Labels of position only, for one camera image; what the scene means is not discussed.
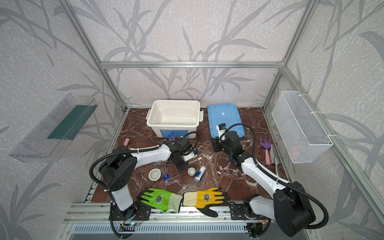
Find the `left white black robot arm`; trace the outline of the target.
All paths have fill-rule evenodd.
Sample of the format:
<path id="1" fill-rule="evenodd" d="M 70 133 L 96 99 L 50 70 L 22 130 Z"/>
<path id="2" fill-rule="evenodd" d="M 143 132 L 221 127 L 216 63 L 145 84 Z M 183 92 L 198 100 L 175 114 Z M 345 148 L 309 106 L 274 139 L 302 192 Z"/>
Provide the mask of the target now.
<path id="1" fill-rule="evenodd" d="M 90 178 L 108 193 L 113 205 L 124 213 L 135 203 L 129 190 L 129 180 L 135 169 L 157 162 L 173 163 L 178 171 L 189 166 L 188 161 L 196 157 L 196 145 L 187 138 L 177 141 L 162 141 L 143 149 L 129 149 L 122 145 L 113 153 L 96 160 L 89 169 Z"/>

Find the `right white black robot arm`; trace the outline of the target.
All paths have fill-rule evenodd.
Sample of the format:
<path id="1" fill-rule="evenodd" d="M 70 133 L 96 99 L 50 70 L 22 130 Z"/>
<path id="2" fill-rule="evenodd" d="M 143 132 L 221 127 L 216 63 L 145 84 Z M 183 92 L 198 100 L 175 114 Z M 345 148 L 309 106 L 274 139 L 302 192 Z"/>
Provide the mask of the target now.
<path id="1" fill-rule="evenodd" d="M 255 157 L 245 151 L 238 134 L 225 132 L 212 138 L 214 152 L 227 154 L 229 162 L 242 173 L 255 180 L 270 196 L 254 196 L 248 203 L 252 212 L 275 221 L 289 237 L 303 229 L 320 229 L 329 221 L 326 207 L 315 197 L 306 193 L 299 182 L 289 182 L 267 169 Z"/>

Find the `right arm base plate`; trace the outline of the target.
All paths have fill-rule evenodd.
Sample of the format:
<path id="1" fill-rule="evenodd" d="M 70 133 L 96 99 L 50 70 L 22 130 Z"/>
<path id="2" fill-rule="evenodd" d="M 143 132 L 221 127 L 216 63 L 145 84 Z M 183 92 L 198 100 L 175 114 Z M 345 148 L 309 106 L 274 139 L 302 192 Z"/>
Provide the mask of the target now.
<path id="1" fill-rule="evenodd" d="M 256 215 L 248 203 L 239 204 L 235 202 L 229 202 L 231 220 L 257 220 L 264 221 L 267 219 L 263 215 Z"/>

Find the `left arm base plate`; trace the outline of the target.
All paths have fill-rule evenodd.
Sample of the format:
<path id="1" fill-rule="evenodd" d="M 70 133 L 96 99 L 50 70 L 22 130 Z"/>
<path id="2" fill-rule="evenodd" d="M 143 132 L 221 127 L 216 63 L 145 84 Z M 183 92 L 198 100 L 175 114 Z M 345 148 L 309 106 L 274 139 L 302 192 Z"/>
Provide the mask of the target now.
<path id="1" fill-rule="evenodd" d="M 132 205 L 127 210 L 121 211 L 117 205 L 110 209 L 109 220 L 112 221 L 148 221 L 151 208 Z"/>

